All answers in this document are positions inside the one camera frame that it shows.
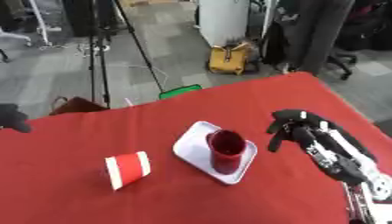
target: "paper cup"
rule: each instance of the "paper cup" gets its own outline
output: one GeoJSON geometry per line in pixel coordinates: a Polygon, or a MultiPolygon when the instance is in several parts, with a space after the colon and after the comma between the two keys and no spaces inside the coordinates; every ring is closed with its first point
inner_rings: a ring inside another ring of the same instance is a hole
{"type": "Polygon", "coordinates": [[[151,166],[145,151],[105,158],[113,190],[118,190],[150,174],[151,166]]]}

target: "white plate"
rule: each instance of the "white plate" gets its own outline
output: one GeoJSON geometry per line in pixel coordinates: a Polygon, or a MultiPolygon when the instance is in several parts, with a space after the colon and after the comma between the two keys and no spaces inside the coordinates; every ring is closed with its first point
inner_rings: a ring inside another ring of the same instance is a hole
{"type": "Polygon", "coordinates": [[[173,151],[179,158],[184,159],[191,165],[196,166],[203,172],[218,179],[227,185],[235,185],[242,179],[246,170],[257,154],[257,147],[250,141],[242,154],[238,170],[232,174],[224,175],[218,173],[211,166],[211,151],[208,147],[206,136],[219,130],[209,122],[196,122],[192,127],[174,144],[173,151]]]}

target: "tripod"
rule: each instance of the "tripod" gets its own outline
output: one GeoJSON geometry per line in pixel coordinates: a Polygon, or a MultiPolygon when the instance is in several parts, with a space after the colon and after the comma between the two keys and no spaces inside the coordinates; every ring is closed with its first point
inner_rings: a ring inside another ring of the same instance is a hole
{"type": "MultiPolygon", "coordinates": [[[[154,69],[152,67],[152,64],[150,60],[148,59],[144,49],[142,48],[142,45],[140,44],[140,41],[135,34],[135,28],[130,24],[130,21],[128,20],[125,11],[123,7],[120,5],[119,0],[108,0],[108,1],[113,1],[115,4],[115,7],[119,10],[120,15],[123,19],[123,21],[126,24],[126,28],[128,32],[130,33],[131,37],[136,43],[136,46],[138,48],[138,51],[143,57],[143,60],[147,66],[147,68],[150,70],[150,73],[152,77],[154,78],[154,81],[157,83],[157,86],[159,88],[159,91],[162,93],[164,92],[162,86],[159,83],[159,80],[157,78],[157,75],[154,72],[154,69]]],[[[95,7],[96,6],[96,1],[95,0],[89,0],[89,19],[90,19],[90,33],[88,37],[89,41],[89,47],[90,47],[90,77],[91,77],[91,91],[92,91],[92,101],[95,102],[95,37],[94,35],[96,34],[97,36],[97,41],[96,41],[96,47],[98,47],[98,55],[100,56],[100,63],[101,63],[101,73],[102,73],[102,81],[103,81],[103,100],[107,104],[107,107],[110,109],[110,93],[109,93],[109,84],[108,84],[108,72],[106,68],[106,60],[105,60],[105,52],[104,52],[104,45],[103,45],[103,40],[106,39],[107,41],[111,41],[110,35],[111,35],[111,30],[108,26],[102,24],[101,22],[96,25],[96,14],[95,13],[95,7]]]]}
{"type": "Polygon", "coordinates": [[[8,58],[7,54],[5,53],[5,51],[3,51],[2,49],[0,49],[0,54],[3,57],[3,62],[7,63],[10,61],[10,59],[8,58]]]}

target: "chair wheel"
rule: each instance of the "chair wheel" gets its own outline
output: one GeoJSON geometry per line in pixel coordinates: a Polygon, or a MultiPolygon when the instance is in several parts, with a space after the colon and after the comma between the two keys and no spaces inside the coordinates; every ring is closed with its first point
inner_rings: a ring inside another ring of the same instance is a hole
{"type": "Polygon", "coordinates": [[[357,64],[357,59],[356,59],[356,58],[350,59],[350,60],[348,61],[348,64],[349,64],[349,65],[355,65],[355,64],[357,64]]]}
{"type": "Polygon", "coordinates": [[[340,79],[343,80],[343,81],[346,81],[346,80],[348,80],[348,78],[350,77],[350,75],[352,75],[352,73],[345,73],[345,74],[343,74],[343,75],[340,77],[340,79]]]}

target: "table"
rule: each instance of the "table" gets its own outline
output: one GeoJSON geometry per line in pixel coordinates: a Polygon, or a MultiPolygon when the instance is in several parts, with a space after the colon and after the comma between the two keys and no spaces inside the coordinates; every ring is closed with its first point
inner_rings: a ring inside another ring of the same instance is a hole
{"type": "Polygon", "coordinates": [[[150,104],[31,121],[2,130],[2,223],[347,223],[340,183],[294,144],[270,153],[279,109],[308,109],[349,130],[392,173],[392,142],[307,73],[214,87],[150,104]],[[224,186],[177,159],[176,140],[196,121],[237,130],[259,152],[238,185],[224,186]],[[112,192],[104,158],[147,151],[150,176],[112,192]]]}

